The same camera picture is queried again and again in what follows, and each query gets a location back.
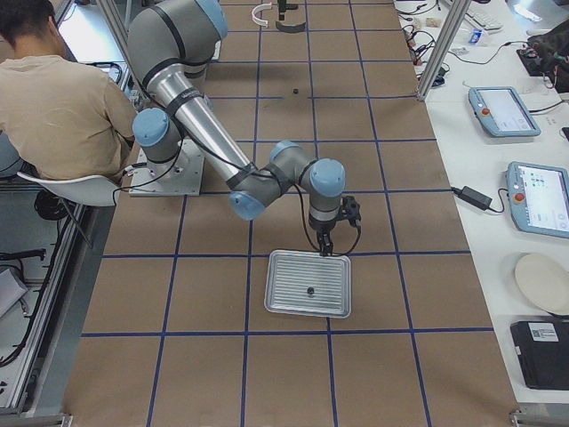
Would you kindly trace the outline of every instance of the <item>chair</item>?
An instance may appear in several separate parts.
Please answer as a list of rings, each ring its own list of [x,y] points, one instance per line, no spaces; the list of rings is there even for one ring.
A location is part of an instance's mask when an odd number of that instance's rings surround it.
[[[42,187],[51,191],[51,193],[60,197],[61,203],[69,214],[69,218],[71,218],[71,221],[76,225],[87,245],[92,247],[91,240],[87,237],[81,224],[73,215],[68,200],[79,205],[113,206],[115,204],[113,195],[115,191],[119,189],[118,185],[102,175],[90,175],[84,178],[65,181],[42,180],[23,172],[18,172],[18,176],[26,181],[40,184]]]

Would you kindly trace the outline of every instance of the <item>person's neck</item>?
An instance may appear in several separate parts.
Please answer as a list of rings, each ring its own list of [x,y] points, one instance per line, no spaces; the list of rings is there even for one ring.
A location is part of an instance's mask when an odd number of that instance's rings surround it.
[[[51,43],[34,36],[22,36],[16,40],[14,59],[21,60],[27,56],[58,55],[57,48]]]

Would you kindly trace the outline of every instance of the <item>keyboard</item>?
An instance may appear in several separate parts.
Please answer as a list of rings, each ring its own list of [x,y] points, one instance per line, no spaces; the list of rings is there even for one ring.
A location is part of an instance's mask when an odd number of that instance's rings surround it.
[[[449,6],[453,5],[453,0],[443,0]],[[479,4],[470,4],[469,9],[464,15],[464,20],[474,28],[481,28],[488,33],[501,31],[503,24],[496,20],[490,13],[486,12]]]

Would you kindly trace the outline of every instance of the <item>person's arm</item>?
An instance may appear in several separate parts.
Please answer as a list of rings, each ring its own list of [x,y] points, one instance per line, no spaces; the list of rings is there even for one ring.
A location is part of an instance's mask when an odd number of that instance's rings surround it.
[[[104,101],[108,121],[123,138],[133,142],[132,121],[136,117],[136,109],[111,79],[105,87]]]

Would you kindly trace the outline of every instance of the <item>beige t-shirt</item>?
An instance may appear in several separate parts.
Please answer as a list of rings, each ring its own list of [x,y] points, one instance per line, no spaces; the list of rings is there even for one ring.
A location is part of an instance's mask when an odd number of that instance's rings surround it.
[[[0,64],[0,131],[42,178],[100,174],[117,181],[129,154],[123,137],[132,137],[135,116],[95,67],[56,55]]]

